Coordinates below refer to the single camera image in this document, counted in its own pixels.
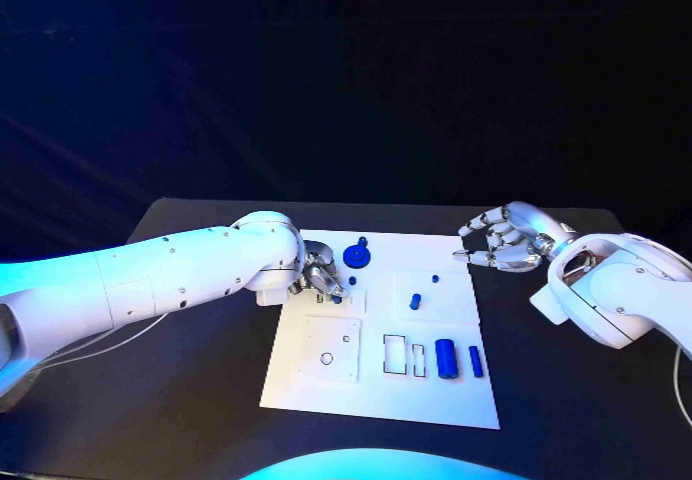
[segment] white platform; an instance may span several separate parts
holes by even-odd
[[[471,278],[451,257],[462,248],[458,237],[322,230],[302,230],[301,235],[331,247],[338,280],[353,294],[340,305],[328,299],[317,303],[314,291],[291,296],[280,310],[259,405],[498,429]],[[342,265],[341,254],[360,236],[371,260],[353,270]],[[357,279],[353,287],[350,276]],[[422,297],[415,311],[413,293]],[[406,337],[404,375],[383,372],[384,334]],[[453,341],[455,380],[436,376],[439,338]],[[413,377],[412,344],[425,350],[423,378]],[[479,351],[482,378],[472,376],[471,345]]]

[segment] dark background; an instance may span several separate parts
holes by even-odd
[[[598,207],[688,256],[687,20],[603,5],[0,0],[0,257],[162,196]]]

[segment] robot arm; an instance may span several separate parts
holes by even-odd
[[[230,227],[167,235],[97,252],[0,265],[0,396],[70,343],[152,316],[256,292],[344,296],[331,250],[304,242],[288,217],[255,212]]]
[[[684,258],[635,235],[580,236],[523,202],[485,212],[459,235],[485,225],[488,251],[461,250],[453,258],[511,272],[531,270],[547,258],[547,284],[530,302],[554,324],[570,319],[612,348],[657,328],[692,358],[692,264]]]

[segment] black table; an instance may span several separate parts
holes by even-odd
[[[253,210],[285,213],[299,228],[453,235],[484,209],[162,199],[129,241],[227,225]],[[605,210],[547,211],[579,231],[619,231]],[[103,479],[236,478],[308,453],[376,447],[531,478],[688,478],[673,343],[651,332],[616,351],[570,322],[552,325],[528,304],[544,267],[521,275],[471,267],[471,276],[500,431],[259,408],[279,307],[259,308],[242,291],[45,370],[0,417],[0,465]]]

